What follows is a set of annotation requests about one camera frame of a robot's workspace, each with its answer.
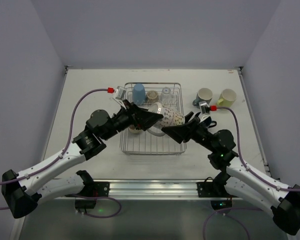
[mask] white mug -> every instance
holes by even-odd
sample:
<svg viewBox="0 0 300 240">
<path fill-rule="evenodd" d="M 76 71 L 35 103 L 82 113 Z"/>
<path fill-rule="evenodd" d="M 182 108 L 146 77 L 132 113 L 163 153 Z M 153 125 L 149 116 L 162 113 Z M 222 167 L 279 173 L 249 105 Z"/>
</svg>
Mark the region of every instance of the white mug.
<svg viewBox="0 0 300 240">
<path fill-rule="evenodd" d="M 157 121 L 154 125 L 154 127 L 156 127 L 157 129 L 168 126 L 182 125 L 185 123 L 184 115 L 170 107 L 163 106 L 160 102 L 155 102 L 154 104 L 152 104 L 149 107 L 148 111 L 163 115 L 163 118 Z"/>
</svg>

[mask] wire dish rack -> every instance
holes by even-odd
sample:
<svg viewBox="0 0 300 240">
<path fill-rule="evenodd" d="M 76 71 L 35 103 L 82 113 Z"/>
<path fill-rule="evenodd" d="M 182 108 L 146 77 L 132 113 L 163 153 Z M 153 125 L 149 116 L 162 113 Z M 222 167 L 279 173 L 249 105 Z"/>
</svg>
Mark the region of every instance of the wire dish rack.
<svg viewBox="0 0 300 240">
<path fill-rule="evenodd" d="M 171 101 L 165 102 L 164 106 L 172 108 L 184 115 L 181 85 L 177 82 L 128 82 L 124 85 L 126 88 L 125 99 L 129 102 L 133 101 L 132 94 L 135 84 L 143 84 L 145 93 L 154 90 L 159 94 L 164 87 L 171 89 Z M 145 103 L 139 107 L 148 109 L 152 103 Z M 151 130 L 155 133 L 162 133 L 158 128 L 152 127 Z M 168 135 L 155 136 L 147 131 L 140 133 L 132 133 L 128 129 L 121 132 L 120 148 L 122 152 L 128 155 L 179 155 L 186 151 L 186 143 L 177 143 Z"/>
</svg>

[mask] white wall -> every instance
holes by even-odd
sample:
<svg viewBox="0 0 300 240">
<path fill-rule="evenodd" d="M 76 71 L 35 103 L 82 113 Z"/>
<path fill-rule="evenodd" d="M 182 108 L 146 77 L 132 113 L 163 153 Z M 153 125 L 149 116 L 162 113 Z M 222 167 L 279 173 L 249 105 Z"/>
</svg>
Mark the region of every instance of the white wall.
<svg viewBox="0 0 300 240">
<path fill-rule="evenodd" d="M 300 185 L 300 0 L 281 1 L 243 78 L 271 172 Z"/>
<path fill-rule="evenodd" d="M 38 162 L 64 83 L 63 65 L 30 0 L 0 0 L 0 181 Z M 6 206 L 1 195 L 0 206 Z M 0 240 L 14 218 L 0 211 Z"/>
<path fill-rule="evenodd" d="M 76 68 L 243 66 L 280 0 L 32 0 Z"/>
</svg>

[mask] yellow-green mug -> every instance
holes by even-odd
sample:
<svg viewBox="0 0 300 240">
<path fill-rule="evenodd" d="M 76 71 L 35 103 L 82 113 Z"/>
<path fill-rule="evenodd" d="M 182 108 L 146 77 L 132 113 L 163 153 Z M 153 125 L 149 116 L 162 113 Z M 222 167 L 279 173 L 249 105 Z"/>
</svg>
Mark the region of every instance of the yellow-green mug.
<svg viewBox="0 0 300 240">
<path fill-rule="evenodd" d="M 216 102 L 218 107 L 228 107 L 230 108 L 232 104 L 236 101 L 237 94 L 232 89 L 225 89 L 221 92 L 219 100 Z"/>
</svg>

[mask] mug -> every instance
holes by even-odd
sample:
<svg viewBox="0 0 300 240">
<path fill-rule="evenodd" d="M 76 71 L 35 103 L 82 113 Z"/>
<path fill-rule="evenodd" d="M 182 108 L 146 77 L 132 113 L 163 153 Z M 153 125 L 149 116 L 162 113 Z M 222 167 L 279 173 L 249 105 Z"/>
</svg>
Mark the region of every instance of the mug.
<svg viewBox="0 0 300 240">
<path fill-rule="evenodd" d="M 206 103 L 209 104 L 212 97 L 213 93 L 209 88 L 201 88 L 196 93 L 196 98 L 193 100 L 192 105 L 199 108 L 199 102 L 206 101 Z"/>
<path fill-rule="evenodd" d="M 157 129 L 168 126 L 181 125 L 185 123 L 185 116 L 170 107 L 163 106 L 160 102 L 152 104 L 149 107 L 148 111 L 163 115 L 163 118 L 157 121 L 155 125 L 153 125 Z"/>
<path fill-rule="evenodd" d="M 159 102 L 159 94 L 155 90 L 150 90 L 146 93 L 146 99 L 148 104 Z"/>
<path fill-rule="evenodd" d="M 230 108 L 232 104 L 236 101 L 237 94 L 232 89 L 225 89 L 221 92 L 219 100 L 216 102 L 218 107 L 228 107 Z"/>
<path fill-rule="evenodd" d="M 141 83 L 134 85 L 132 90 L 132 101 L 136 105 L 142 105 L 146 101 L 146 90 Z"/>
<path fill-rule="evenodd" d="M 133 125 L 130 125 L 128 127 L 128 130 L 129 130 L 130 133 L 133 133 L 133 134 L 139 134 L 139 133 L 142 132 L 141 129 L 136 129 L 135 126 L 133 126 Z"/>
</svg>

